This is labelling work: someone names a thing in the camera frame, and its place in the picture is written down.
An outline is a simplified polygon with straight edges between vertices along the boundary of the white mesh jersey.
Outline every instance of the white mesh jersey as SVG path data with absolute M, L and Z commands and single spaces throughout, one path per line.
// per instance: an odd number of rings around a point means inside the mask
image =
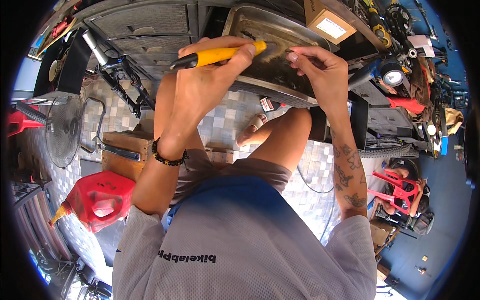
M 113 265 L 115 299 L 373 299 L 364 216 L 324 247 L 265 181 L 220 177 L 185 200 L 165 234 L 132 206 Z

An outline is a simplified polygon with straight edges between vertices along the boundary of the person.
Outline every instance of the person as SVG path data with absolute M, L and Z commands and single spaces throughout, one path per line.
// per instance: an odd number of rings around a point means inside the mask
M 392 172 L 397 174 L 401 178 L 409 179 L 416 181 L 418 187 L 418 193 L 415 196 L 409 197 L 411 204 L 410 209 L 408 210 L 408 215 L 411 217 L 418 217 L 420 214 L 423 214 L 427 211 L 430 206 L 430 188 L 427 185 L 427 182 L 423 178 L 418 178 L 416 175 L 415 169 L 412 167 L 411 163 L 407 162 L 403 166 L 395 165 L 394 168 L 388 167 L 385 163 L 382 164 L 382 167 L 387 172 Z M 406 192 L 413 190 L 413 186 L 407 182 L 404 182 L 403 189 Z M 405 201 L 400 198 L 395 198 L 395 205 L 407 209 L 408 206 L 405 204 Z M 384 207 L 384 211 L 389 215 L 395 215 L 400 210 L 393 206 L 389 201 L 375 197 L 375 202 L 381 204 Z
M 310 79 L 332 130 L 342 222 L 325 247 L 280 194 L 309 137 L 307 109 L 291 108 L 258 130 L 249 128 L 246 139 L 262 144 L 247 159 L 222 170 L 208 160 L 197 125 L 252 64 L 251 43 L 233 36 L 203 38 L 179 57 L 211 48 L 239 50 L 224 65 L 163 78 L 155 157 L 136 183 L 115 255 L 115 299 L 375 297 L 367 186 L 348 116 L 343 59 L 320 47 L 292 47 L 287 55 L 297 74 Z M 160 219 L 169 205 L 176 212 L 166 233 Z

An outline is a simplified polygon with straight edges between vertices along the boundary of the sandal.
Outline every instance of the sandal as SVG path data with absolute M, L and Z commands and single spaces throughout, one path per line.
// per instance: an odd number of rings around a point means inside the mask
M 267 118 L 267 116 L 266 116 L 265 114 L 258 114 L 258 115 L 256 115 L 255 117 L 253 117 L 252 120 L 250 120 L 250 123 L 248 123 L 248 125 L 245 127 L 245 129 L 247 129 L 247 128 L 250 127 L 250 126 L 254 126 L 257 130 L 259 130 L 259 129 L 264 125 L 264 122 L 262 121 L 262 119 L 260 118 L 260 116 L 264 116 L 264 117 L 265 117 L 265 120 L 266 120 L 265 123 L 268 122 L 268 118 Z

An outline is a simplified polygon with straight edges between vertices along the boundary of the red gas can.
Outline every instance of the red gas can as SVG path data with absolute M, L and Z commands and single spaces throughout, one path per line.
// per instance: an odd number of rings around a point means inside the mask
M 112 171 L 103 171 L 77 181 L 61 204 L 50 226 L 74 213 L 93 233 L 125 218 L 130 210 L 130 198 L 135 182 Z

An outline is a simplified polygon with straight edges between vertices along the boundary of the fan grille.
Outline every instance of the fan grille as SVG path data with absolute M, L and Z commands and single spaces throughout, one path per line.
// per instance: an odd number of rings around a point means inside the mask
M 84 104 L 79 96 L 55 99 L 48 112 L 45 140 L 48 155 L 59 168 L 72 163 L 80 148 L 84 128 Z

